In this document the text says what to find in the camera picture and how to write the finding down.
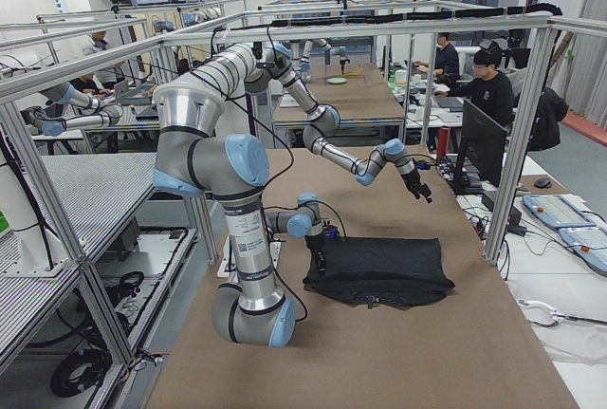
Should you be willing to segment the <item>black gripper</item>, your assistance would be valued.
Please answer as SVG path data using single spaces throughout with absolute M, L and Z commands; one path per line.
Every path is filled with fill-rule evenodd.
M 427 203 L 432 203 L 432 191 L 427 184 L 423 183 L 416 169 L 402 176 L 407 190 L 416 199 L 424 198 Z
M 311 268 L 319 274 L 324 274 L 326 271 L 326 258 L 323 252 L 325 237 L 323 235 L 307 235 L 305 244 L 310 251 Z

